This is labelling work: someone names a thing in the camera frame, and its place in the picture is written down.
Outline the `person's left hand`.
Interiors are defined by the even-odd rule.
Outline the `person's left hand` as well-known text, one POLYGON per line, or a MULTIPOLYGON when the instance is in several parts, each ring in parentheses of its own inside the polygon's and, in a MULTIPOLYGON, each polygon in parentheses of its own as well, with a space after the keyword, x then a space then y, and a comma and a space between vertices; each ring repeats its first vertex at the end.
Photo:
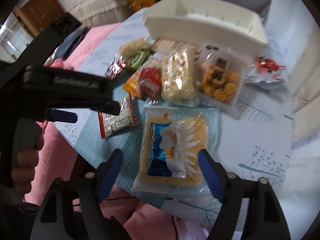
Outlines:
POLYGON ((17 154, 17 167, 11 171, 11 178, 18 193, 28 194, 31 191, 31 182, 35 177, 35 167, 39 163, 39 151, 43 149, 43 135, 37 138, 35 145, 17 154))

